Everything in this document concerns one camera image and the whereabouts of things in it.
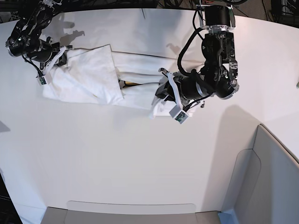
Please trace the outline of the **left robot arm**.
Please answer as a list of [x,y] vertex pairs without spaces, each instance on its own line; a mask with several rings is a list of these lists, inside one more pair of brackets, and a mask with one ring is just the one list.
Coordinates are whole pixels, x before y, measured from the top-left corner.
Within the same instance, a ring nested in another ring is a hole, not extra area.
[[[194,27],[194,32],[178,55],[178,72],[155,93],[157,98],[172,102],[178,95],[185,112],[209,97],[227,99],[239,90],[234,34],[231,32],[235,28],[232,7],[197,5],[193,18],[198,18],[200,25]],[[183,56],[195,37],[201,39],[205,62],[200,70],[186,70],[182,65]]]

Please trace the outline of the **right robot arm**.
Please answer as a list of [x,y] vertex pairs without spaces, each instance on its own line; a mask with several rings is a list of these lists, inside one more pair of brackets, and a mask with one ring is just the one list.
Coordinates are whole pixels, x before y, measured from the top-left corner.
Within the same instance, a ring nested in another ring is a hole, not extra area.
[[54,65],[67,63],[66,51],[71,45],[63,46],[53,43],[49,36],[40,38],[42,30],[47,28],[52,19],[62,13],[69,5],[69,0],[26,0],[21,5],[21,18],[16,23],[6,41],[6,48],[13,57],[22,57],[37,71],[41,79]]

